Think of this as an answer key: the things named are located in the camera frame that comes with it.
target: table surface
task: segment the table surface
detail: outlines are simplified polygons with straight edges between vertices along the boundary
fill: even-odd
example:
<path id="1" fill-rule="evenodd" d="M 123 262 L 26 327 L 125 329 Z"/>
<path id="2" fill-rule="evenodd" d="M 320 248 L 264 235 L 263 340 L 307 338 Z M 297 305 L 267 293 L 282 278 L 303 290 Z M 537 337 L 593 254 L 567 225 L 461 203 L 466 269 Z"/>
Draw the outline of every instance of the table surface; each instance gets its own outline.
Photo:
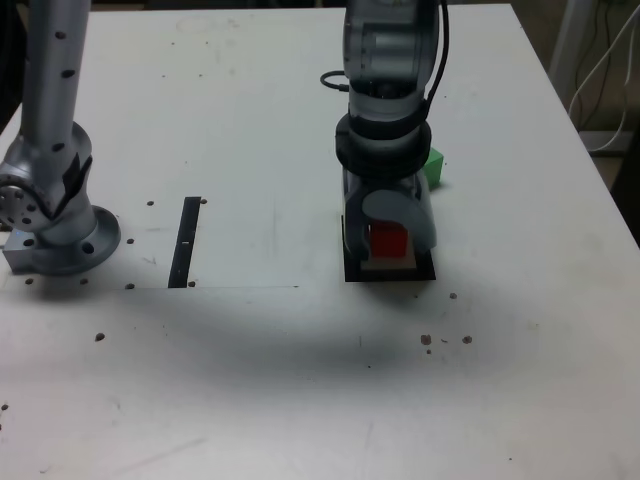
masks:
<path id="1" fill-rule="evenodd" d="M 2 262 L 0 478 L 640 476 L 640 255 L 513 11 L 451 8 L 428 284 L 343 281 L 342 19 L 92 14 L 76 120 L 123 242 L 32 285 Z"/>

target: green cube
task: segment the green cube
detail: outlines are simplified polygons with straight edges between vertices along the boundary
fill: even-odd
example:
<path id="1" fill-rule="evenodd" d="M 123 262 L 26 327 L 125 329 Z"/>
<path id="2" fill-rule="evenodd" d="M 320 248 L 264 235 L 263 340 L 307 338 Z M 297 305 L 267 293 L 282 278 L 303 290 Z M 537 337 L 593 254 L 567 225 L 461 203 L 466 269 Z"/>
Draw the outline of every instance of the green cube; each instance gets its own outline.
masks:
<path id="1" fill-rule="evenodd" d="M 444 163 L 444 156 L 437 151 L 435 148 L 432 148 L 429 152 L 429 158 L 427 159 L 427 163 L 422 167 L 422 171 L 424 172 L 424 176 L 427 177 L 427 184 L 429 185 L 429 190 L 433 190 L 440 184 L 440 174 L 442 173 L 442 164 Z"/>

